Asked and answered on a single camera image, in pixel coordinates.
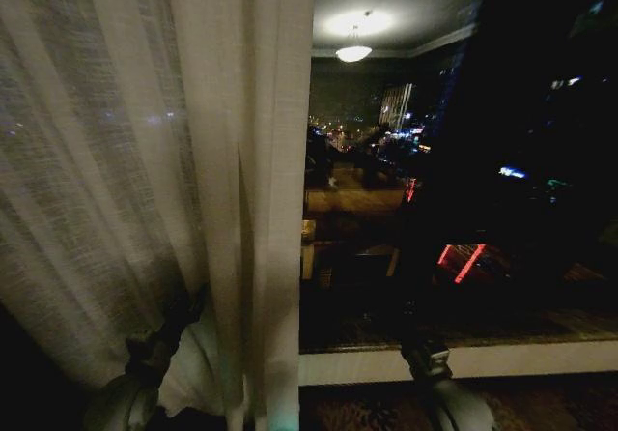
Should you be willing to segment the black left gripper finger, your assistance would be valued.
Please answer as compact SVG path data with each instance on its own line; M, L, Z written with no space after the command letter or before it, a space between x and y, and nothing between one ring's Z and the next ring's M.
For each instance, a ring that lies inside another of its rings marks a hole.
M198 322L204 311L208 294L208 285L203 284L191 296L180 299L176 308L178 324L188 326Z

